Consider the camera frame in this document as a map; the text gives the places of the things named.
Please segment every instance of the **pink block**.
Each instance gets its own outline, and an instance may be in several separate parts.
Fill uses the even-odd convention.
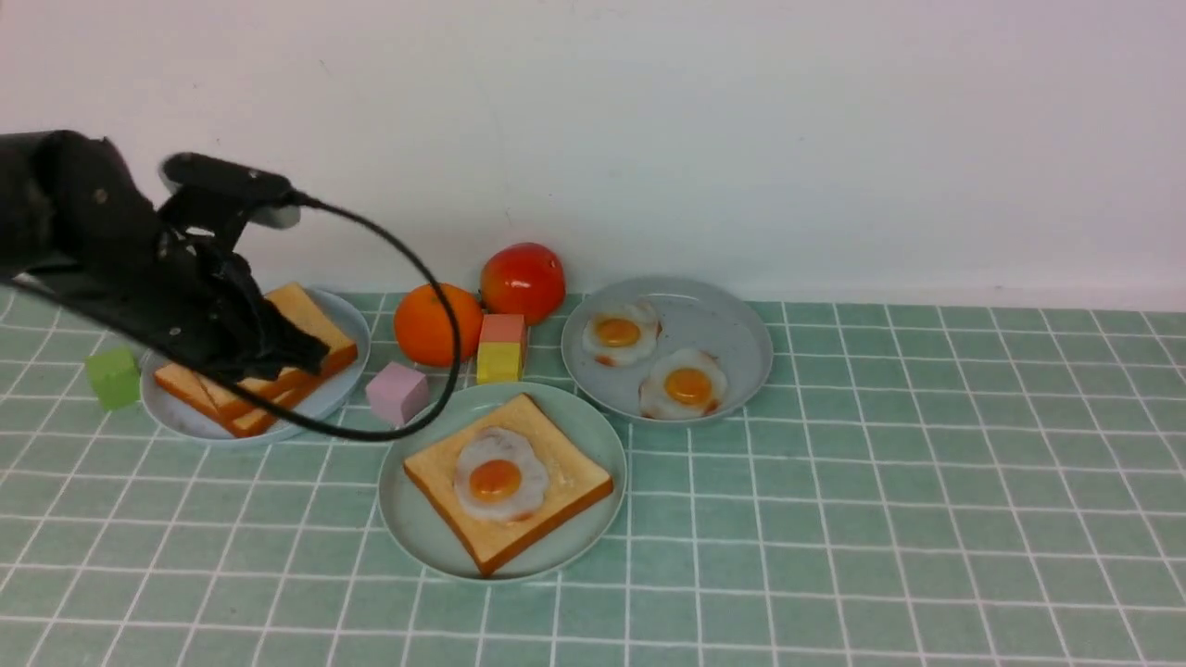
[[[428,407],[429,398],[428,377],[394,362],[366,385],[371,412],[395,426],[403,426]]]

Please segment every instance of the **red tomato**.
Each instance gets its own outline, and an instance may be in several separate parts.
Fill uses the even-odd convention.
[[[482,300],[493,313],[522,315],[538,324],[565,300],[565,267],[538,243],[517,243],[482,268]]]

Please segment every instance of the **green tile floor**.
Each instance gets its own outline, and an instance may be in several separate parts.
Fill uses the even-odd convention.
[[[400,360],[397,297],[351,299],[370,370]],[[395,547],[384,446],[208,451],[103,413],[81,361],[116,342],[0,294],[0,663],[1186,663],[1186,316],[754,307],[770,387],[693,431],[616,420],[611,534],[486,587]],[[527,373],[573,389],[562,324]],[[380,426],[362,390],[337,419]]]

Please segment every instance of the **fried egg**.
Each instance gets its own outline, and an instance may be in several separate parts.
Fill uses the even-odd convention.
[[[457,457],[453,491],[482,521],[521,521],[543,504],[548,470],[527,438],[506,428],[479,431]]]
[[[648,419],[696,419],[721,407],[727,390],[715,357],[683,348],[651,367],[638,387],[639,413]]]
[[[593,313],[581,347],[602,366],[631,366],[651,356],[663,330],[659,315],[646,300]]]

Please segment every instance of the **toast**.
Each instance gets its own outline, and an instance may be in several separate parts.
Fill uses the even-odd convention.
[[[548,471],[543,504],[521,521],[474,519],[463,509],[453,491],[458,456],[476,433],[491,426],[527,438]],[[613,477],[576,449],[527,394],[515,396],[465,428],[409,456],[403,462],[403,470],[461,541],[484,578],[613,493]]]
[[[281,315],[288,318],[300,330],[311,336],[315,336],[330,347],[330,354],[321,361],[320,377],[331,377],[358,358],[358,345],[343,333],[342,330],[338,329],[338,326],[333,324],[333,322],[330,320],[324,312],[321,312],[321,309],[313,303],[313,299],[310,298],[299,284],[289,282],[283,287],[274,290],[268,293],[267,299],[275,304]],[[178,370],[185,369],[177,364],[161,367],[155,374],[157,382],[164,387],[165,385],[161,380],[162,376],[165,376],[165,382],[167,382],[168,377],[176,377]],[[314,380],[315,376],[310,375],[304,370],[299,370],[296,368],[285,368],[280,371],[280,375],[275,380],[249,377],[240,382],[238,386],[257,396],[275,401],[281,394],[285,394],[289,389],[302,387]],[[211,417],[211,419],[215,419],[215,421],[218,421],[219,424],[232,423],[240,417],[256,409],[254,405],[244,401],[235,394],[231,394],[209,379],[198,376],[198,381],[202,383],[202,388],[208,395],[215,411],[217,411],[218,418],[215,419]]]
[[[250,438],[253,436],[259,436],[268,428],[272,428],[272,425],[279,419],[276,415],[266,409],[255,408],[238,419],[223,421],[218,411],[215,409],[215,405],[210,400],[209,394],[206,394],[206,390],[203,388],[202,381],[198,379],[197,374],[187,368],[177,367],[165,374],[157,375],[155,379],[157,383],[162,389],[172,394],[177,400],[200,412],[236,438]],[[288,389],[283,394],[273,399],[273,402],[280,407],[292,409],[307,399],[310,394],[315,392],[317,388],[321,386],[321,382],[324,382],[324,379]]]

